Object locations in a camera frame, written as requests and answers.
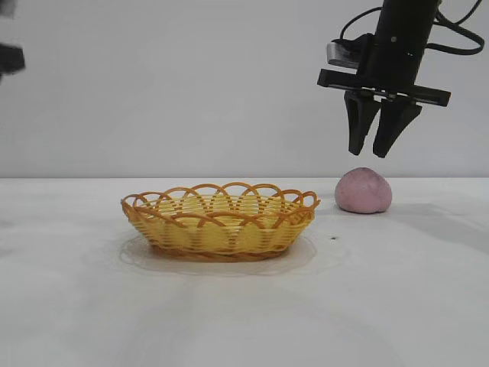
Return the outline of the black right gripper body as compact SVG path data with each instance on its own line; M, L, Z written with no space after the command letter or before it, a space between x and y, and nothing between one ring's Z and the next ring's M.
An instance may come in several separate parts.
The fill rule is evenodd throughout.
M447 106L450 92L416 85L434 19L434 15L381 15L373 34L333 40L327 46L327 62L356 72L322 69L317 84L369 89L386 98L400 94L416 102Z

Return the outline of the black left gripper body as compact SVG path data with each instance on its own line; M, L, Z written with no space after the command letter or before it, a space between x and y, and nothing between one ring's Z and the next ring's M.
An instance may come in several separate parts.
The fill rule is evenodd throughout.
M0 44L0 74L12 75L25 69L24 51L21 47Z

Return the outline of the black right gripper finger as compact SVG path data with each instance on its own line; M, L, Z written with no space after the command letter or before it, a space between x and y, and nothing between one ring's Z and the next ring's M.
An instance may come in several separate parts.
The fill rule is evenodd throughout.
M359 90L345 91L344 101L349 128L348 151L353 155L359 155L371 124L379 111L379 102L372 94L364 94Z
M373 153L379 158L385 158L403 130L421 111L422 106L410 99L383 99Z

